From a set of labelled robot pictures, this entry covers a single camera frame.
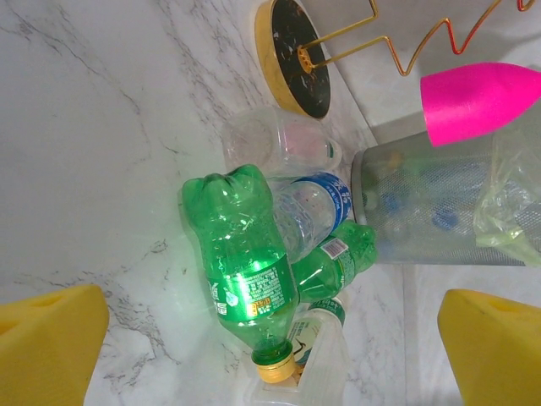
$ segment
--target bottle label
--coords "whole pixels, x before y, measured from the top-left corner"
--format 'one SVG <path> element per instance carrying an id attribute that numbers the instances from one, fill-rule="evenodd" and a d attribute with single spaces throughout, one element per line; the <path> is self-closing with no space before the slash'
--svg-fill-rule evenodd
<path id="1" fill-rule="evenodd" d="M 228 321 L 254 320 L 269 315 L 295 297 L 291 270 L 284 255 L 259 271 L 208 278 L 218 316 Z"/>
<path id="2" fill-rule="evenodd" d="M 334 261 L 339 255 L 346 252 L 349 247 L 341 239 L 331 239 L 323 243 L 320 248 Z"/>
<path id="3" fill-rule="evenodd" d="M 327 310 L 336 317 L 338 317 L 338 320 L 340 320 L 340 323 L 344 325 L 344 321 L 346 320 L 346 311 L 342 307 L 342 305 L 334 299 L 323 299 L 318 300 L 317 302 L 313 302 L 313 304 L 308 307 L 308 310 L 312 309 L 323 309 Z"/>
<path id="4" fill-rule="evenodd" d="M 329 237 L 320 245 L 320 248 L 338 264 L 340 289 L 349 285 L 355 278 L 355 262 L 347 244 L 341 239 Z"/>
<path id="5" fill-rule="evenodd" d="M 346 184 L 332 173 L 322 172 L 312 176 L 297 179 L 295 182 L 314 182 L 324 188 L 331 196 L 335 204 L 335 224 L 334 231 L 341 222 L 347 219 L 349 211 L 352 208 L 352 195 Z"/>
<path id="6" fill-rule="evenodd" d="M 303 317 L 292 324 L 287 338 L 293 345 L 293 357 L 297 365 L 304 367 L 308 362 L 320 329 L 321 321 L 315 317 Z"/>

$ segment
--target white bottle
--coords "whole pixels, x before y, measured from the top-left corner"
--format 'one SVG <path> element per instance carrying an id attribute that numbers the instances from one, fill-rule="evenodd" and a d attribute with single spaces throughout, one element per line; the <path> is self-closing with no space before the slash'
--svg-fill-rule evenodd
<path id="1" fill-rule="evenodd" d="M 298 374 L 269 384 L 254 379 L 245 396 L 249 406 L 329 406 L 342 404 L 349 367 L 342 334 L 345 312 L 338 298 L 310 305 L 295 318 L 289 339 Z"/>

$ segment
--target gold rim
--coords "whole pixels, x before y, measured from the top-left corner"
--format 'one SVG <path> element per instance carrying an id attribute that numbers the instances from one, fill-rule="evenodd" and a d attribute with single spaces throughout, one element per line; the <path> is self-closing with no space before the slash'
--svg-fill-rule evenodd
<path id="1" fill-rule="evenodd" d="M 272 13 L 277 0 L 261 4 L 255 15 L 255 46 L 267 85 L 281 108 L 309 116 L 298 104 L 281 73 L 272 38 Z"/>

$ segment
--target plastic bag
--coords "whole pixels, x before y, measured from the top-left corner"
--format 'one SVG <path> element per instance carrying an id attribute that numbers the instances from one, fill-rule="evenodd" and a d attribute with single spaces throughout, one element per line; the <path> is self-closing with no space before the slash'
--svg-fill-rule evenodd
<path id="1" fill-rule="evenodd" d="M 541 103 L 493 136 L 473 214 L 477 246 L 541 266 Z"/>

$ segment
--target green plastic bottle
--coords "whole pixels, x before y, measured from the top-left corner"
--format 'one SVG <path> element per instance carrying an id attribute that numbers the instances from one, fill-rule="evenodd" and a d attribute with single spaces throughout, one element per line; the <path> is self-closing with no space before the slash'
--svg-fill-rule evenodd
<path id="1" fill-rule="evenodd" d="M 375 232 L 351 220 L 343 222 L 310 254 L 292 264 L 301 302 L 330 299 L 376 260 Z"/>
<path id="2" fill-rule="evenodd" d="M 295 371 L 287 332 L 298 292 L 263 174 L 244 165 L 191 179 L 179 193 L 220 323 L 253 349 L 264 381 L 287 379 Z"/>

